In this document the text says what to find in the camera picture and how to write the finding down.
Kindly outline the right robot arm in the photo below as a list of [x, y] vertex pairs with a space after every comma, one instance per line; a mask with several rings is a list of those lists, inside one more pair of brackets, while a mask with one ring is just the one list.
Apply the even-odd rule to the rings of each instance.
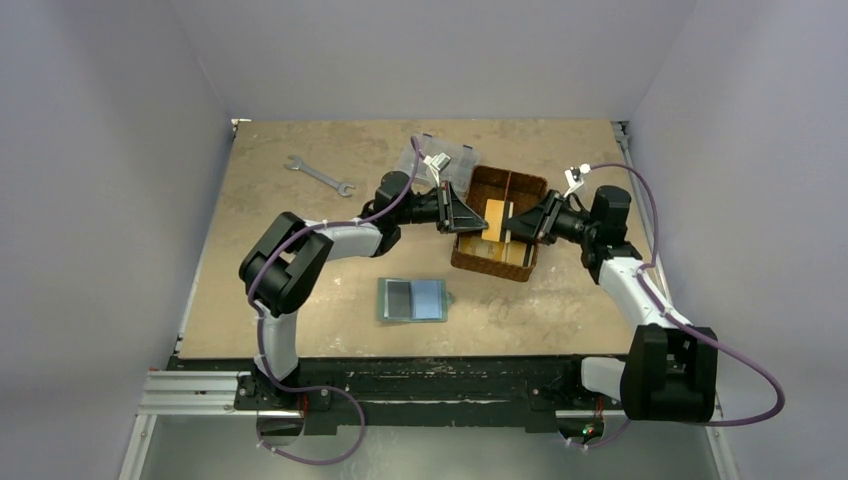
[[516, 239], [579, 245], [583, 267], [634, 327], [625, 359], [584, 358], [580, 369], [564, 376], [561, 392], [576, 407], [603, 394], [619, 401], [631, 420], [707, 422], [716, 400], [716, 336], [686, 320], [667, 319], [670, 304], [645, 277], [642, 257], [626, 238], [630, 205], [630, 194], [611, 185], [596, 190], [590, 210], [572, 207], [551, 190], [505, 222]]

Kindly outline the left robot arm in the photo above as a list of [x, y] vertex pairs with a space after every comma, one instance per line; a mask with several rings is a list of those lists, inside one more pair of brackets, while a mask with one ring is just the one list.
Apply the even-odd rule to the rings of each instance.
[[401, 239], [401, 228], [432, 224], [441, 234], [479, 232], [487, 221], [444, 181], [426, 193], [412, 189], [402, 171], [385, 174], [359, 216], [344, 221], [308, 222], [280, 214], [242, 261], [238, 276], [257, 313], [257, 369], [265, 376], [259, 395], [272, 408], [292, 405], [301, 390], [290, 376], [298, 367], [299, 308], [311, 295], [324, 266], [332, 261], [378, 258]]

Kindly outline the gold credit card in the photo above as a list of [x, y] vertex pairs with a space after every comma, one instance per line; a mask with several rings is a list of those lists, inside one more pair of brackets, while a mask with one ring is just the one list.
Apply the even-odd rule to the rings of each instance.
[[513, 210], [511, 201], [488, 199], [484, 212], [488, 227], [482, 231], [481, 238], [488, 242], [508, 244], [511, 241], [511, 232], [507, 228], [507, 222], [512, 217]]

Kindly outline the clear plastic organizer box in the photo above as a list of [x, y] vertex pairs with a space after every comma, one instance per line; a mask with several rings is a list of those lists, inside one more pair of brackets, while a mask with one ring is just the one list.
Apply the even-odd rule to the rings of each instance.
[[[439, 173], [439, 180], [452, 183], [455, 192], [462, 198], [467, 196], [473, 169], [481, 160], [481, 153], [468, 145], [444, 140], [428, 133], [416, 134], [419, 150], [425, 157], [444, 155], [449, 158], [447, 165]], [[410, 174], [413, 169], [415, 154], [412, 145], [406, 143], [395, 164], [395, 170]], [[419, 159], [419, 167], [414, 177], [414, 184], [429, 189], [437, 185], [436, 178], [430, 168]]]

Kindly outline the aluminium frame rail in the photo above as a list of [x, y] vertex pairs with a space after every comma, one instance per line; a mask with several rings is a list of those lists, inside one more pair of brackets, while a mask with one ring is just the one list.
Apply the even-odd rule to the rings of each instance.
[[257, 416], [237, 410], [238, 373], [233, 371], [151, 371], [144, 382], [138, 415]]

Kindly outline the brown woven basket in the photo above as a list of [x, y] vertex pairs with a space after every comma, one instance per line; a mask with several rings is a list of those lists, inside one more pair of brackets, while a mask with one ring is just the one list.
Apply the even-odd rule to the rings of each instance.
[[[513, 203], [513, 214], [517, 215], [539, 203], [547, 190], [548, 182], [540, 176], [478, 165], [473, 169], [465, 203], [476, 213], [483, 215], [488, 199], [508, 200]], [[530, 266], [521, 267], [461, 253], [458, 249], [460, 235], [481, 236], [479, 233], [462, 233], [456, 237], [450, 264], [457, 269], [515, 282], [526, 282], [537, 265], [538, 250], [534, 243], [511, 237], [511, 241], [520, 241], [535, 247]]]

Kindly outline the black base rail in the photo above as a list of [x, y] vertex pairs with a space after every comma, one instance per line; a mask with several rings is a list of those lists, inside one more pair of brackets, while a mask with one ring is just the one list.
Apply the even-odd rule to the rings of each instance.
[[237, 410], [288, 416], [308, 435], [340, 426], [522, 428], [579, 434], [623, 415], [619, 401], [585, 390], [580, 355], [303, 358], [287, 393], [258, 370], [238, 376]]

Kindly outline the silver open-end wrench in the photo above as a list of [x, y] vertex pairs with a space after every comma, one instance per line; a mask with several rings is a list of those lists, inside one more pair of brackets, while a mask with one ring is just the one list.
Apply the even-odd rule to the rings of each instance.
[[341, 197], [350, 198], [352, 196], [352, 191], [355, 189], [355, 186], [341, 182], [328, 174], [325, 174], [312, 166], [308, 165], [300, 156], [298, 155], [289, 155], [288, 156], [289, 163], [285, 165], [285, 168], [291, 171], [298, 171], [304, 173], [311, 178], [314, 178], [329, 187], [333, 188]]

